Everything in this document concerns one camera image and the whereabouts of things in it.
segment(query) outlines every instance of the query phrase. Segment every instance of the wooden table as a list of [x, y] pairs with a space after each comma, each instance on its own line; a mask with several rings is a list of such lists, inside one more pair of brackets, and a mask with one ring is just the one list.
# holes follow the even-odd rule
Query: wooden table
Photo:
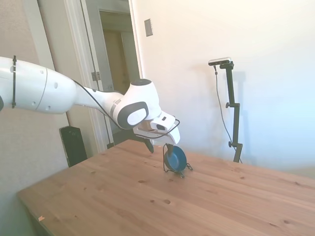
[[19, 193], [57, 236], [315, 236], [315, 180], [126, 141]]

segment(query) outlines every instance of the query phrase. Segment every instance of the door hinge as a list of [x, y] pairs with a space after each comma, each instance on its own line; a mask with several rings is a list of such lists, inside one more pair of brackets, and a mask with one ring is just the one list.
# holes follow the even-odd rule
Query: door hinge
[[99, 71], [98, 72], [92, 72], [92, 80], [93, 81], [97, 81], [97, 80], [100, 80], [100, 74], [99, 74]]

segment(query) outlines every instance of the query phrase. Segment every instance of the black zip tie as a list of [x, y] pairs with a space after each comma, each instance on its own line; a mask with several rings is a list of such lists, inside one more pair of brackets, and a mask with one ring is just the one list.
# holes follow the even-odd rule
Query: black zip tie
[[16, 102], [15, 102], [15, 69], [16, 69], [16, 56], [14, 55], [13, 57], [13, 101], [12, 101], [12, 108], [14, 108], [16, 106]]

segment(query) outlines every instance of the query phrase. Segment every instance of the black stand pole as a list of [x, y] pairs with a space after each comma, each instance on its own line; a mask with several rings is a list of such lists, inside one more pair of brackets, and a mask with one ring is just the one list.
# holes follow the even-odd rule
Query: black stand pole
[[228, 90], [228, 98], [229, 102], [226, 103], [226, 108], [233, 107], [234, 108], [234, 123], [233, 123], [233, 139], [232, 143], [229, 141], [229, 147], [236, 148], [234, 155], [234, 162], [240, 161], [240, 156], [243, 148], [243, 144], [238, 143], [238, 129], [240, 122], [240, 104], [235, 103], [234, 100], [234, 88], [233, 88], [233, 78], [232, 78], [232, 70], [234, 67], [234, 63], [231, 61], [228, 64], [220, 65], [220, 69], [226, 70], [226, 78], [227, 78], [227, 90]]

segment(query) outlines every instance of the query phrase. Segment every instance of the black cable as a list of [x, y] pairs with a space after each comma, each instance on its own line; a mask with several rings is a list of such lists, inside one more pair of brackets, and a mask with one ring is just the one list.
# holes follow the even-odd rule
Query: black cable
[[[97, 105], [102, 109], [102, 111], [105, 113], [105, 115], [107, 115], [107, 116], [113, 121], [113, 123], [114, 123], [120, 130], [124, 130], [124, 129], [120, 128], [120, 126], [114, 121], [114, 119], [105, 111], [105, 109], [100, 105], [100, 103], [93, 97], [92, 94], [90, 94], [89, 91], [87, 91], [87, 89], [86, 89], [82, 84], [80, 84], [79, 82], [77, 82], [77, 81], [75, 81], [75, 80], [73, 80], [73, 81], [74, 81], [78, 86], [80, 86], [80, 87], [94, 100], [94, 102], [97, 103]], [[155, 138], [148, 137], [148, 136], [144, 136], [144, 135], [141, 135], [141, 134], [136, 134], [136, 136], [143, 137], [143, 138], [146, 138], [146, 139], [159, 139], [159, 138], [161, 138], [161, 137], [164, 137], [165, 135], [167, 135], [167, 134], [169, 134], [170, 132], [172, 132], [172, 131], [181, 123], [178, 119], [175, 119], [175, 120], [178, 122], [178, 124], [177, 124], [174, 128], [172, 128], [171, 130], [169, 130], [168, 132], [166, 132], [165, 134], [162, 134], [162, 135], [157, 136], [157, 137], [155, 137]]]
[[221, 112], [221, 118], [222, 118], [222, 122], [223, 122], [224, 128], [225, 128], [225, 130], [226, 130], [226, 133], [227, 133], [227, 135], [228, 135], [228, 137], [229, 137], [229, 139], [230, 139], [230, 141], [231, 141], [231, 143], [232, 143], [232, 139], [231, 139], [231, 136], [230, 136], [230, 134], [229, 134], [229, 132], [228, 132], [228, 130], [227, 130], [227, 128], [226, 128], [226, 125], [225, 125], [225, 122], [224, 122], [224, 118], [223, 118], [223, 113], [222, 113], [221, 101], [220, 101], [219, 91], [218, 91], [218, 72], [217, 72], [216, 66], [214, 65], [213, 67], [214, 67], [214, 69], [215, 69], [215, 75], [216, 75], [217, 96], [218, 96], [218, 101], [219, 101], [219, 107], [220, 107], [220, 112]]

